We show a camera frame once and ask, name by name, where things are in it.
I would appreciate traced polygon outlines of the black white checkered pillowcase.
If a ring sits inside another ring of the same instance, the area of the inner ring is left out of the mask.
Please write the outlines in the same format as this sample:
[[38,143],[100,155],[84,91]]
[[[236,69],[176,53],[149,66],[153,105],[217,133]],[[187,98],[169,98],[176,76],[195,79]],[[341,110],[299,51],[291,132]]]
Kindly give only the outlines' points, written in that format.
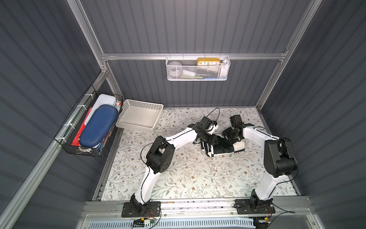
[[245,141],[241,140],[239,142],[235,142],[232,144],[230,141],[228,141],[226,138],[223,138],[221,136],[217,136],[217,142],[216,145],[210,145],[206,142],[201,142],[201,150],[208,156],[208,157],[214,157],[218,154],[228,154],[228,153],[237,153],[245,151]]

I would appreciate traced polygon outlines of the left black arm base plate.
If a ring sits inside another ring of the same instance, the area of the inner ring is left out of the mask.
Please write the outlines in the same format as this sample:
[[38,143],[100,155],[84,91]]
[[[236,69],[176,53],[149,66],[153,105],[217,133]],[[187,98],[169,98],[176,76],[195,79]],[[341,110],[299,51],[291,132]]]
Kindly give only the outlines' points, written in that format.
[[161,202],[160,201],[149,201],[147,204],[132,204],[130,202],[124,203],[123,210],[121,213],[122,218],[148,218],[159,217],[161,215]]

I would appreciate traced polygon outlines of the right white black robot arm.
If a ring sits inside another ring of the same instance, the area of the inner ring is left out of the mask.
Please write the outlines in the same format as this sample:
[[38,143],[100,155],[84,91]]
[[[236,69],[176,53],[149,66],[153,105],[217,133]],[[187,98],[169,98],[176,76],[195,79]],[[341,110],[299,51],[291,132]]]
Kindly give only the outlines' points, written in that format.
[[245,140],[250,140],[264,149],[265,174],[251,193],[249,208],[253,212],[273,209],[273,195],[279,184],[286,183],[286,177],[298,169],[289,138],[280,138],[260,130],[252,124],[245,124],[240,115],[230,117],[231,127],[223,135],[234,146],[234,152],[245,150]]

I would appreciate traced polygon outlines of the white perforated plastic basket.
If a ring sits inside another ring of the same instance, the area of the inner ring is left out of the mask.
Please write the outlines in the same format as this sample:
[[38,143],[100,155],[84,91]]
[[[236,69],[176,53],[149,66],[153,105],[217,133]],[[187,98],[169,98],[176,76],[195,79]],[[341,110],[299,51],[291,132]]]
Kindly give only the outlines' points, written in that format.
[[163,104],[126,99],[115,126],[153,134],[162,116],[163,108]]

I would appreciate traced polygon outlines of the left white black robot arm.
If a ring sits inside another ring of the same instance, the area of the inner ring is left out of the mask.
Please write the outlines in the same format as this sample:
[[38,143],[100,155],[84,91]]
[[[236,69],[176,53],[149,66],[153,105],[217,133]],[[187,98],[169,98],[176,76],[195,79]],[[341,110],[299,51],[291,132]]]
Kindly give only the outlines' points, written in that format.
[[132,208],[138,213],[148,208],[153,187],[160,174],[171,165],[174,153],[179,148],[196,140],[209,145],[218,144],[218,136],[214,131],[218,129],[218,123],[208,117],[203,117],[197,124],[190,124],[186,129],[171,137],[158,136],[146,154],[146,170],[142,183],[138,190],[131,196]]

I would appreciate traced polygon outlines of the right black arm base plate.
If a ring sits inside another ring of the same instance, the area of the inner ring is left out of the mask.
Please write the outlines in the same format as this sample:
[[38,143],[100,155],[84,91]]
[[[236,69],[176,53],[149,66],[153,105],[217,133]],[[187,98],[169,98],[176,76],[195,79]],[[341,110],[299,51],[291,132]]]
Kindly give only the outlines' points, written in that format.
[[275,208],[270,200],[250,200],[250,199],[236,199],[234,201],[234,208],[239,215],[244,214],[267,214],[275,213]]

